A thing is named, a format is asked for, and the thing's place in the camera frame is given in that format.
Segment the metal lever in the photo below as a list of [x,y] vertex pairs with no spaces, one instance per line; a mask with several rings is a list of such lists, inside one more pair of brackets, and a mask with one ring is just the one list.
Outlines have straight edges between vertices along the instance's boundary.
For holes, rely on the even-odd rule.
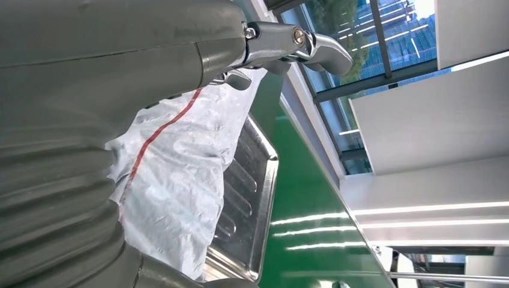
[[211,85],[228,84],[232,88],[243,91],[251,85],[251,79],[238,70],[231,70],[219,75],[210,82]]
[[250,22],[245,24],[245,54],[217,76],[211,84],[227,83],[237,90],[246,90],[251,79],[237,68],[266,68],[274,74],[285,74],[289,62],[297,61],[312,70],[343,75],[352,68],[352,57],[336,40],[321,34],[304,31],[299,26]]
[[331,37],[306,31],[306,50],[296,51],[287,56],[315,71],[327,71],[344,75],[353,65],[352,57],[336,40]]

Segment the screw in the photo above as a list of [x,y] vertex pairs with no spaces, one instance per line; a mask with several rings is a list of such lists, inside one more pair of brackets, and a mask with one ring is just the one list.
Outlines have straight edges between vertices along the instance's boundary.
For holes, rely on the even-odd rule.
[[298,46],[302,46],[304,44],[304,40],[306,39],[306,35],[304,34],[304,31],[300,28],[294,29],[294,43]]
[[256,37],[256,31],[253,28],[246,28],[244,30],[245,38],[251,40]]

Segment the plastic sheet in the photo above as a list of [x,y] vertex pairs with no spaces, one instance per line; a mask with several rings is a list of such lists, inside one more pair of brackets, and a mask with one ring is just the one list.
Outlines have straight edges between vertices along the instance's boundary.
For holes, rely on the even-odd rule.
[[202,275],[223,207],[223,171],[265,70],[243,70],[251,87],[207,86],[136,115],[106,144],[126,241],[185,273]]

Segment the green floor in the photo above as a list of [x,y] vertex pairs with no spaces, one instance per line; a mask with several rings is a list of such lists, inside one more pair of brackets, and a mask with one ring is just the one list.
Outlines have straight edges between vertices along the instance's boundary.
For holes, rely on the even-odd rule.
[[[268,76],[261,84],[251,113],[279,154],[279,171],[271,221],[345,212],[291,121],[279,107],[282,78]],[[272,225],[264,259],[261,288],[336,287],[390,288],[381,268],[357,230],[317,232],[304,229],[356,229],[350,218],[326,218]],[[300,231],[297,235],[282,233]],[[333,244],[317,248],[302,245]]]

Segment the metal tray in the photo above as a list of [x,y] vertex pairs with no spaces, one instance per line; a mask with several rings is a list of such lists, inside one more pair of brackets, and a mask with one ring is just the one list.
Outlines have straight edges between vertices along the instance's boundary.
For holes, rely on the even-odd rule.
[[204,278],[261,277],[279,160],[249,115],[224,172],[224,207],[207,251]]

